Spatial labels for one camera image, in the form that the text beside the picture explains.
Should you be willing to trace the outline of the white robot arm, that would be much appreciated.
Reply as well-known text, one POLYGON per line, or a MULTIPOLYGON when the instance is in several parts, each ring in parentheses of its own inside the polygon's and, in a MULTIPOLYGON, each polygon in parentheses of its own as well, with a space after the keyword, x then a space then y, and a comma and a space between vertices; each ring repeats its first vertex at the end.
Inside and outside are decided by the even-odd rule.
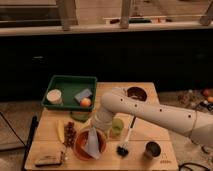
POLYGON ((106 132, 117 113, 135 116, 213 148, 213 116, 210 114, 135 100, 128 97, 123 88, 115 87, 101 96, 91 125, 106 132))

